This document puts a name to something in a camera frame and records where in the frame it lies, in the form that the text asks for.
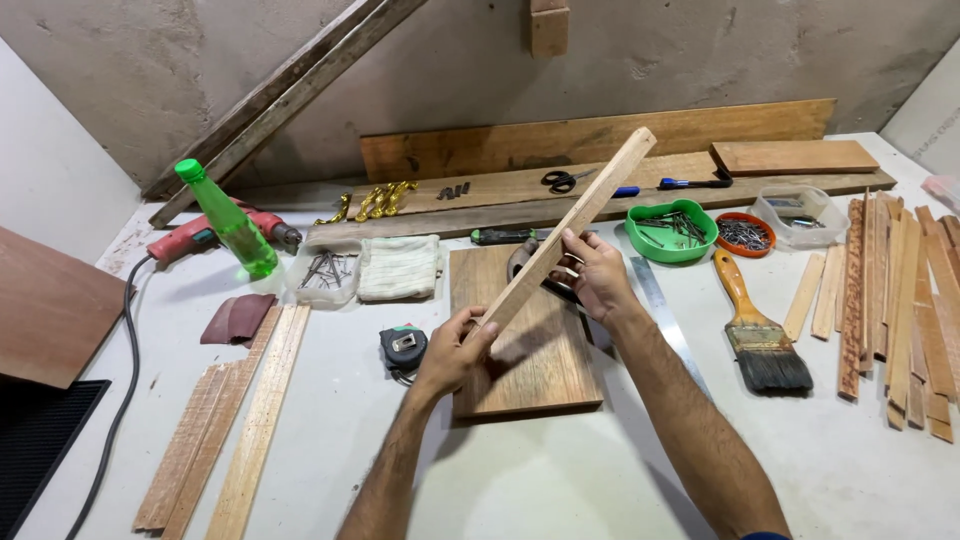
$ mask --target white plastic container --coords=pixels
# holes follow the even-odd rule
[[[770,225],[781,243],[795,248],[829,245],[850,228],[850,219],[833,204],[829,195],[809,185],[768,185],[760,190],[750,213]],[[822,229],[787,225],[782,217],[810,216]]]

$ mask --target green plastic bottle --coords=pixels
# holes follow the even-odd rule
[[[255,278],[269,276],[276,268],[276,252],[247,214],[206,176],[198,161],[183,160],[174,170],[193,190],[213,231],[240,260],[244,270]]]

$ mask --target workbench surface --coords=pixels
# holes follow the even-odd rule
[[[927,172],[878,135],[830,138],[859,140],[899,182],[893,193],[902,196],[909,209],[930,205],[934,217],[947,213],[920,189]],[[331,191],[331,202],[337,195]],[[833,199],[845,210],[851,197]],[[140,209],[107,250],[101,267],[127,277],[145,255],[143,246],[162,235],[146,225],[156,208],[152,204]],[[302,231],[318,217],[280,215]],[[597,223],[593,228],[624,257],[636,254],[622,223]],[[470,247],[465,238],[443,245],[448,250]],[[763,313],[783,321],[809,253],[777,249],[766,258],[737,259]],[[291,261],[281,254],[282,264],[289,267]],[[839,334],[827,343],[810,337],[813,309],[796,343],[813,375],[812,396],[753,396],[744,387],[723,332],[732,304],[709,257],[685,267],[652,265],[717,406],[763,464],[797,538],[960,536],[960,522],[953,514],[960,507],[960,448],[927,432],[888,428],[878,373],[861,380],[859,403],[839,399]],[[197,378],[210,363],[247,354],[239,346],[199,345],[200,334],[226,298],[279,292],[282,272],[250,283],[237,260],[218,249],[164,271],[155,271],[150,262],[135,283],[140,382],[106,482],[79,536],[83,539],[143,537],[131,532],[134,514]],[[405,391],[384,371],[377,333],[404,323],[429,333],[448,316],[445,272],[436,295],[422,302],[354,303],[335,312],[312,312],[247,538],[333,536]],[[450,398],[440,402],[420,451],[409,538],[712,537],[670,466],[627,372],[599,350],[593,352],[593,367],[606,396],[597,412],[451,429]],[[130,342],[126,329],[117,325],[84,373],[85,379],[110,379],[113,385],[18,540],[62,538],[69,530],[130,374]],[[252,394],[248,392],[234,422],[186,538],[204,537]],[[950,410],[957,426],[957,410]]]

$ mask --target white rag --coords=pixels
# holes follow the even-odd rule
[[[430,296],[444,270],[440,237],[401,236],[361,240],[360,283],[363,301]]]

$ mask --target scissors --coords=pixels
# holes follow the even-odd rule
[[[550,171],[543,175],[543,179],[540,180],[540,183],[543,185],[549,185],[550,193],[569,193],[570,191],[573,191],[574,187],[577,186],[578,178],[583,178],[586,175],[590,175],[595,172],[597,172],[596,169],[590,169],[587,172],[571,175],[566,171]]]

